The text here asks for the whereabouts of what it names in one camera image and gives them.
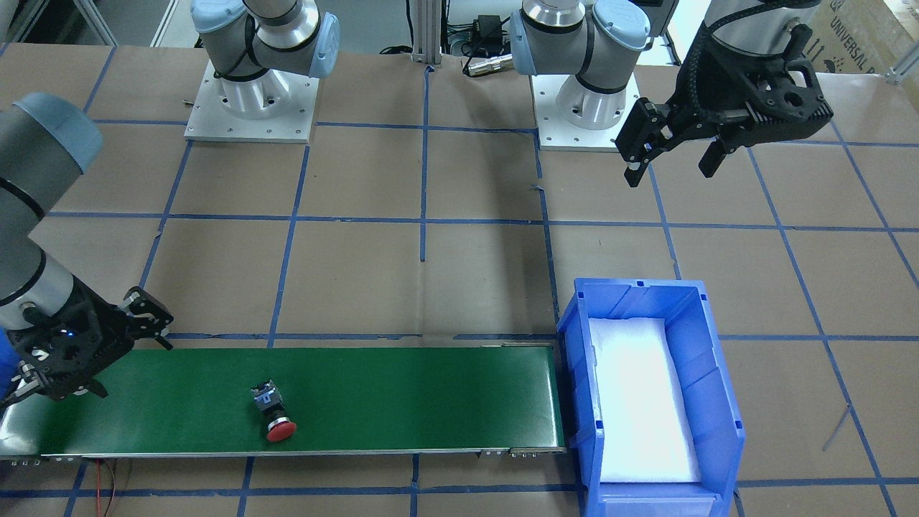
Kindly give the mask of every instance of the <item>white foam insert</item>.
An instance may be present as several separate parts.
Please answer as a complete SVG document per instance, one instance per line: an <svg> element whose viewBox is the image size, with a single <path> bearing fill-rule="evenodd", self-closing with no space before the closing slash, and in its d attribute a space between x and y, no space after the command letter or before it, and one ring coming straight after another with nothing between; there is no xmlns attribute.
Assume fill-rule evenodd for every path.
<svg viewBox="0 0 919 517"><path fill-rule="evenodd" d="M699 482L664 321L591 318L589 326L606 436L600 482Z"/></svg>

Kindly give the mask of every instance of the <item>floor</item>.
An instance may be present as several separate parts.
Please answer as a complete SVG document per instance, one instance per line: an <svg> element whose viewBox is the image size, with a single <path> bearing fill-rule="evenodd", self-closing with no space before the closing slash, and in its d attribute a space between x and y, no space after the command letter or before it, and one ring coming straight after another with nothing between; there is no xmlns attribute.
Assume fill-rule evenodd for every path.
<svg viewBox="0 0 919 517"><path fill-rule="evenodd" d="M427 73L343 54L310 147L190 144L182 100L206 61L0 48L0 105L49 91L106 139L32 237L109 300L143 285L177 347L552 342L577 276L701 279L748 432L732 515L919 515L919 117L900 90L824 76L837 115L811 141L744 150L708 180L704 144L685 144L631 190L615 155L537 148L526 78L470 80L449 57ZM642 93L666 98L674 75L640 68ZM91 515L96 470L4 463L0 511ZM579 514L570 455L116 471L116 516Z"/></svg>

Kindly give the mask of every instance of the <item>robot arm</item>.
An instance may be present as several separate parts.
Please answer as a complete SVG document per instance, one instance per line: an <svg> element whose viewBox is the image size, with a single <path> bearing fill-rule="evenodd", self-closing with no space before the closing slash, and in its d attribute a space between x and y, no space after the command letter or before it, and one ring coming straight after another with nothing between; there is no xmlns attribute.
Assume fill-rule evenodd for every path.
<svg viewBox="0 0 919 517"><path fill-rule="evenodd" d="M570 75L556 98L565 119L588 130L616 124L626 85L652 36L628 0L524 0L511 16L511 53L523 75Z"/></svg>
<svg viewBox="0 0 919 517"><path fill-rule="evenodd" d="M639 99L616 140L637 187L651 161L714 138L706 178L741 146L807 138L833 117L802 50L820 0L713 0L665 104ZM792 73L799 73L796 80Z"/></svg>
<svg viewBox="0 0 919 517"><path fill-rule="evenodd" d="M321 79L335 67L338 18L313 0L195 0L191 16L223 106L240 118L284 109L291 86L276 71Z"/></svg>
<svg viewBox="0 0 919 517"><path fill-rule="evenodd" d="M59 98L29 94L0 112L0 327L20 359L0 408L34 393L105 396L93 377L136 339L171 348L173 318L147 293L108 304L28 239L101 146L93 122Z"/></svg>

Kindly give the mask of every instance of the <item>black cable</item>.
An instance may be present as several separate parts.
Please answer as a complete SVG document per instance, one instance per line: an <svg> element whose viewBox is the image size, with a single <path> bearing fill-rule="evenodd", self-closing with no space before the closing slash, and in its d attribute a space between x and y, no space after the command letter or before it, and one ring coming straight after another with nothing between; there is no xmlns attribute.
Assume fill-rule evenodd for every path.
<svg viewBox="0 0 919 517"><path fill-rule="evenodd" d="M471 75L469 74L469 65L470 63L472 63L472 55L475 54L476 51L478 51L482 47L482 44L485 43L485 40L488 40L489 38L491 38L497 30L501 29L501 27L503 27L505 23L507 23L507 20L509 19L511 19L511 17L506 17L505 19L501 20L501 23L499 23L497 27L492 28L491 32L489 32L488 34L484 36L480 35L479 40L476 41L474 45L470 45L471 49L469 51L469 59L466 60L466 64L464 64L462 67L462 73L464 75L471 77Z"/></svg>
<svg viewBox="0 0 919 517"><path fill-rule="evenodd" d="M414 26L412 25L411 0L405 0L405 19L408 20L408 38L412 41L412 47L414 47Z"/></svg>
<svg viewBox="0 0 919 517"><path fill-rule="evenodd" d="M108 517L108 511L111 510L112 501L115 500L115 469L112 468L112 466L108 464L108 460L102 460L102 465L106 466L106 468L108 469L108 474L112 478L112 491L111 491L111 494L108 496L108 504L106 505L106 510L102 514L103 517Z"/></svg>
<svg viewBox="0 0 919 517"><path fill-rule="evenodd" d="M412 53L412 51L413 51L412 47L409 47L408 45L395 45L392 47L386 47L385 49L380 51L380 54L383 54L383 55L410 54Z"/></svg>
<svg viewBox="0 0 919 517"><path fill-rule="evenodd" d="M689 67L689 77L688 77L688 88L689 88L689 102L692 104L692 109L696 112L697 116L703 121L707 122L723 122L720 119L719 113L705 109L702 107L701 101L698 99L698 65L699 60L702 57L702 48L708 43L709 39L718 29L733 23L744 18L756 16L759 14L767 13L769 11L774 11L776 9L781 9L783 7L794 7L798 5L805 5L811 3L813 0L778 0L776 2L771 2L769 4L761 4L759 6L749 7L742 11L737 11L736 13L729 14L726 17L723 17L711 24L710 27L706 27L705 23L702 23L702 26L699 28L696 38L693 40L692 45L689 47L689 52L686 53L686 66Z"/></svg>

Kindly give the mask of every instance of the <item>blue plastic bin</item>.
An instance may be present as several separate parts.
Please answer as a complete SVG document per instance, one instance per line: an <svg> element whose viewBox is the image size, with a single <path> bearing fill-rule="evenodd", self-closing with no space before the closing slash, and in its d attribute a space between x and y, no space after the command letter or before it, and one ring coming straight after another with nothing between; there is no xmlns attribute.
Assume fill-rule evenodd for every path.
<svg viewBox="0 0 919 517"><path fill-rule="evenodd" d="M588 318L664 320L686 416L696 445L699 483L600 483L604 428ZM577 279L558 325L573 383L577 432L571 446L586 485L584 517L724 517L733 503L746 434L701 281Z"/></svg>

